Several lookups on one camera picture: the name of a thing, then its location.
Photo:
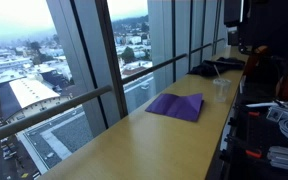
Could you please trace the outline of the grey aluminium extrusion bars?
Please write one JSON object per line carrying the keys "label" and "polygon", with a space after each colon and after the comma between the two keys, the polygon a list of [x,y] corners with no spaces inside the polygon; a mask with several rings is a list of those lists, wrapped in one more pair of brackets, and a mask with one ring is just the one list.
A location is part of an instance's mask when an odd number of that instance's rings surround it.
{"label": "grey aluminium extrusion bars", "polygon": [[269,148],[267,158],[273,167],[288,170],[288,148],[272,146]]}

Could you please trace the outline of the orange-handled black clamp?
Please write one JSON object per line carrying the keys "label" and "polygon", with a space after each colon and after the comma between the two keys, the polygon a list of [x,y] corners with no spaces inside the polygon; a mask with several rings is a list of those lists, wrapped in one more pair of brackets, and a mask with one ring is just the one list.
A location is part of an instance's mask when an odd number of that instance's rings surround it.
{"label": "orange-handled black clamp", "polygon": [[248,127],[251,120],[257,119],[259,116],[260,113],[258,111],[240,111],[229,119],[228,124],[232,127]]}
{"label": "orange-handled black clamp", "polygon": [[259,148],[255,148],[249,145],[246,141],[243,141],[240,138],[232,135],[227,135],[224,141],[227,143],[227,148],[220,151],[220,159],[224,162],[229,163],[232,161],[234,157],[234,148],[241,149],[242,152],[249,158],[255,160],[262,158],[262,151]]}

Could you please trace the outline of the clear plastic cup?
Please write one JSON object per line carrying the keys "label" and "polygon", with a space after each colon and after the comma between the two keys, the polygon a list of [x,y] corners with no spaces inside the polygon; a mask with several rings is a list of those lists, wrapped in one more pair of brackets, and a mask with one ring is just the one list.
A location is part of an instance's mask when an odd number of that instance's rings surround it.
{"label": "clear plastic cup", "polygon": [[213,85],[215,88],[214,99],[217,102],[225,102],[228,96],[228,91],[230,89],[231,81],[224,78],[216,78],[213,80]]}

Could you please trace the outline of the purple paper folder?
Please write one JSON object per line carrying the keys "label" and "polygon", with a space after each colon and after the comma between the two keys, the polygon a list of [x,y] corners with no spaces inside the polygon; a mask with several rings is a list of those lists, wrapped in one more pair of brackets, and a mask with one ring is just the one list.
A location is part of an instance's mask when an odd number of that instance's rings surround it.
{"label": "purple paper folder", "polygon": [[188,96],[161,94],[146,108],[146,112],[196,122],[203,103],[202,93]]}

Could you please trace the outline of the white drinking straw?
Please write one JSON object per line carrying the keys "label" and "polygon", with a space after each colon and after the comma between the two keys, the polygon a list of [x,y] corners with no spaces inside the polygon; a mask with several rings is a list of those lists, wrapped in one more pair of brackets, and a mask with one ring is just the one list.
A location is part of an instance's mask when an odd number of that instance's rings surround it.
{"label": "white drinking straw", "polygon": [[216,73],[217,73],[218,79],[221,79],[221,75],[220,75],[220,73],[219,73],[219,71],[218,71],[217,66],[216,66],[216,65],[213,65],[213,66],[214,66],[214,69],[215,69],[215,71],[216,71]]}

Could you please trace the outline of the black cloth garment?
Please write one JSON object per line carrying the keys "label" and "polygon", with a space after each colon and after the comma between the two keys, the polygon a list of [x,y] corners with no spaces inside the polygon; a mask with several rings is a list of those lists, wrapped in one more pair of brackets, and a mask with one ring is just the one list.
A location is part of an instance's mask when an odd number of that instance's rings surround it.
{"label": "black cloth garment", "polygon": [[230,70],[243,70],[245,62],[236,58],[220,57],[217,60],[204,60],[200,65],[193,67],[189,74],[202,77],[213,77]]}

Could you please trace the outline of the grey metal handrail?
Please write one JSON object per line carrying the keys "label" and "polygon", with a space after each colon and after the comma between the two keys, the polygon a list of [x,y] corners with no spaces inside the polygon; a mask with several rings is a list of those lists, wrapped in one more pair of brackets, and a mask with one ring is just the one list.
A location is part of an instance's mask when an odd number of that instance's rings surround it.
{"label": "grey metal handrail", "polygon": [[[191,54],[196,53],[198,51],[201,51],[204,48],[207,48],[209,46],[212,46],[212,43],[208,43],[208,44],[203,45],[199,48],[191,50],[189,53],[180,54],[180,55],[173,57],[173,58],[171,58],[171,59],[169,59],[163,63],[155,65],[155,66],[148,68],[146,70],[140,71],[139,73],[136,73],[135,75],[131,75],[127,78],[122,79],[122,84],[127,84],[129,82],[132,82],[132,81],[134,81],[134,80],[136,80],[136,79],[138,79],[144,75],[147,75],[151,72],[159,70],[160,68],[167,66],[169,64],[175,64],[178,60],[180,60],[186,56],[190,56]],[[29,128],[33,125],[36,125],[36,124],[38,124],[38,123],[40,123],[46,119],[49,119],[49,118],[51,118],[51,117],[53,117],[59,113],[62,113],[64,111],[69,110],[69,109],[76,107],[78,105],[81,105],[87,101],[94,99],[94,98],[100,97],[101,95],[108,93],[112,90],[113,90],[113,88],[111,86],[106,85],[106,86],[103,86],[101,88],[97,88],[94,91],[87,92],[85,94],[82,94],[82,95],[79,95],[75,98],[72,98],[72,99],[70,99],[64,103],[61,103],[61,104],[55,106],[55,107],[51,107],[51,108],[46,109],[46,110],[39,112],[37,114],[26,117],[26,118],[24,118],[18,122],[2,126],[2,127],[0,127],[0,140],[5,138],[5,137],[8,137],[10,135],[13,135],[17,132],[20,132],[26,128]]]}

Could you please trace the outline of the orange-handled black clamp upper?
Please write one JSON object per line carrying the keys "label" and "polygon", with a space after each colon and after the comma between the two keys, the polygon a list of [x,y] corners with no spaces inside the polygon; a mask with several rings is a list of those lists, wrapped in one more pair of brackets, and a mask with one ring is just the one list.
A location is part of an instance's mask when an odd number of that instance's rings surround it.
{"label": "orange-handled black clamp upper", "polygon": [[229,119],[228,124],[232,127],[248,127],[251,120],[257,119],[259,116],[260,113],[258,111],[240,111]]}

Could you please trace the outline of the white power adapter box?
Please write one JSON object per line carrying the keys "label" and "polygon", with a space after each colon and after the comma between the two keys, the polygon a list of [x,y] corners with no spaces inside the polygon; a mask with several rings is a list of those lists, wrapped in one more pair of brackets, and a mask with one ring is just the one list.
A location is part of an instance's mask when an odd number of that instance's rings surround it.
{"label": "white power adapter box", "polygon": [[279,122],[280,120],[288,119],[288,108],[271,106],[266,118],[273,122]]}

